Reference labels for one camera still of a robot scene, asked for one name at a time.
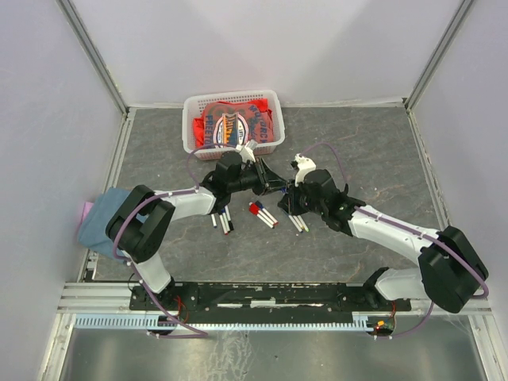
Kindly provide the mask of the white marker blue eraser cap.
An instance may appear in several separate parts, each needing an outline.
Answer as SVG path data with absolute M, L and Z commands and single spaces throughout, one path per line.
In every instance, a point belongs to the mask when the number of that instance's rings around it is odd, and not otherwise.
M 295 226 L 295 228 L 299 231 L 299 233 L 303 233 L 303 228 L 300 226 L 300 224 L 298 223 L 298 221 L 295 219 L 294 216 L 292 215 L 287 215 L 287 217 L 289 218 L 289 220 L 292 222 L 292 224 Z

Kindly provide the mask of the white marker green cap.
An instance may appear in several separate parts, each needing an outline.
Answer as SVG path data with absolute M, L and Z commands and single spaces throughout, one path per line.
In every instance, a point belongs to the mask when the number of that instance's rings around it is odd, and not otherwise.
M 309 228 L 307 226 L 307 224 L 304 222 L 302 216 L 297 216 L 298 220 L 299 220 L 299 223 L 301 224 L 301 226 L 303 227 L 303 229 L 306 231 L 306 232 L 309 232 Z

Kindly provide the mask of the white marker yellow cap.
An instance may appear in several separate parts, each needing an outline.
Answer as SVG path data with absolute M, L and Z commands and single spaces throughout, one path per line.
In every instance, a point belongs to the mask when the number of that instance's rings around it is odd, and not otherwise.
M 294 216 L 294 219 L 297 221 L 299 227 L 303 230 L 303 231 L 307 231 L 307 227 L 304 223 L 304 221 L 301 219 L 300 216 Z

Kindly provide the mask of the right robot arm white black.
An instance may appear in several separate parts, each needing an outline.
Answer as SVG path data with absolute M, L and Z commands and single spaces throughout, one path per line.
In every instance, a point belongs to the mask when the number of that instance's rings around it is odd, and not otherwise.
M 339 190 L 324 169 L 289 181 L 279 206 L 295 216 L 314 213 L 331 230 L 374 242 L 414 263 L 410 269 L 388 268 L 374 276 L 363 291 L 372 310 L 395 299 L 423 298 L 456 314 L 471 299 L 489 294 L 489 272 L 460 229 L 424 228 L 383 214 Z

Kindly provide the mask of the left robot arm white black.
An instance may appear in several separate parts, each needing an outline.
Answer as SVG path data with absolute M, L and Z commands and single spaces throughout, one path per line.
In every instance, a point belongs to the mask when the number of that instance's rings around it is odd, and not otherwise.
M 133 266 L 148 290 L 148 301 L 166 310 L 175 301 L 174 283 L 160 258 L 159 248 L 173 221 L 214 214 L 224 209 L 231 195 L 252 191 L 271 194 L 285 188 L 287 181 L 261 158 L 243 161 L 237 152 L 224 153 L 196 187 L 154 191 L 139 185 L 130 191 L 106 225 L 106 236 Z

